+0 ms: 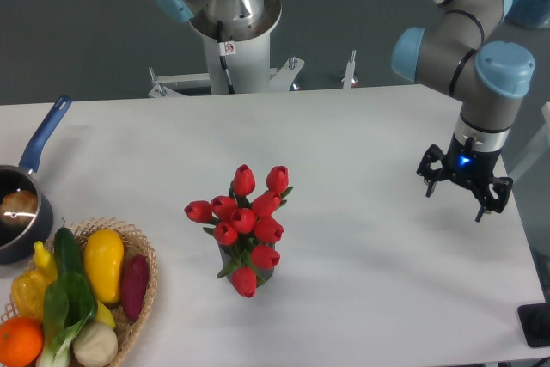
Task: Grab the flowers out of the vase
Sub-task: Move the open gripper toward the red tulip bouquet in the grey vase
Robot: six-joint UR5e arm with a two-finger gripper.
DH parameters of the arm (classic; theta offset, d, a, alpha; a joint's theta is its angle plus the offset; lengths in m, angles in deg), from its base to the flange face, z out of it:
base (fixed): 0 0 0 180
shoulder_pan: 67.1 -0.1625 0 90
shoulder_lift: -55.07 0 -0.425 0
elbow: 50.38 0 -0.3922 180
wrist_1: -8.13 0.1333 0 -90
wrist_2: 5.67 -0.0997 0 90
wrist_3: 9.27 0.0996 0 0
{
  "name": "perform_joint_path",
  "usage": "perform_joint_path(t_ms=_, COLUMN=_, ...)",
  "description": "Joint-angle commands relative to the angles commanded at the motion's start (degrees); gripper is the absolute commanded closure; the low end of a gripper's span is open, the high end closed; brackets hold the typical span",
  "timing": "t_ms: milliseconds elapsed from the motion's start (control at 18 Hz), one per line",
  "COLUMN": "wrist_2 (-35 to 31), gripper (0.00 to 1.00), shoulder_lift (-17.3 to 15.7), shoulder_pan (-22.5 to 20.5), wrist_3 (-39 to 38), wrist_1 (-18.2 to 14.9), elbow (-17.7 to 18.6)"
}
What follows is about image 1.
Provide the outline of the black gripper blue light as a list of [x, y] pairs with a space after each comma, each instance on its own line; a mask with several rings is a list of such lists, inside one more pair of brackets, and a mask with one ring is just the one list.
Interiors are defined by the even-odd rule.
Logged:
[[452, 137], [447, 154], [437, 145], [432, 144], [424, 153], [417, 175], [427, 185], [425, 197], [429, 198], [435, 191], [438, 182], [450, 179], [455, 184], [471, 189], [478, 200], [480, 208], [475, 222], [488, 213], [501, 213], [507, 206], [513, 180], [510, 177], [495, 177], [493, 170], [501, 150], [478, 152], [468, 150], [456, 137]]

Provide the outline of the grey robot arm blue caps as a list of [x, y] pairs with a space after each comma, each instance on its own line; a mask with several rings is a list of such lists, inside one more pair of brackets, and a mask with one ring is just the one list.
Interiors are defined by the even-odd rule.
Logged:
[[523, 46], [489, 39], [513, 0], [433, 1], [441, 21], [431, 29], [408, 28], [395, 44], [392, 69], [458, 100], [461, 111], [448, 150], [431, 145], [417, 173], [428, 195], [449, 180], [477, 199], [478, 217], [500, 213], [513, 180], [493, 170], [529, 91], [535, 59]]

